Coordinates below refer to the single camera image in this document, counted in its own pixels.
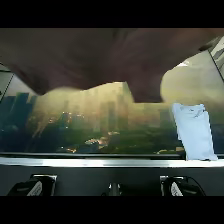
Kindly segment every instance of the white towel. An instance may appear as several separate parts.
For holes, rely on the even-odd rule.
[[[182,140],[187,160],[217,160],[214,154],[212,134],[208,112],[203,104],[184,106],[174,103],[172,106],[178,139]]]

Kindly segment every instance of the white cloth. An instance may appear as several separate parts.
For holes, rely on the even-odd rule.
[[[172,105],[177,126],[178,139],[182,140],[187,160],[217,160],[214,154],[208,112],[203,104],[184,106]]]

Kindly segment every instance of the brown cloth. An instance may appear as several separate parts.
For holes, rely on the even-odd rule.
[[[163,75],[223,29],[1,28],[0,61],[38,94],[126,81],[135,102],[161,102]]]

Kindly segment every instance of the cloth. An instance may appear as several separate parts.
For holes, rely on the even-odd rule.
[[[187,160],[217,160],[214,154],[208,112],[203,104],[184,106],[172,105],[178,139],[182,140]]]
[[[1,28],[0,62],[37,94],[127,82],[135,102],[162,102],[163,75],[224,28]]]

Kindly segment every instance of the dark brown fabric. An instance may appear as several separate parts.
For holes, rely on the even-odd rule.
[[[127,81],[135,102],[160,102],[163,75],[222,29],[0,29],[0,61],[38,94]]]

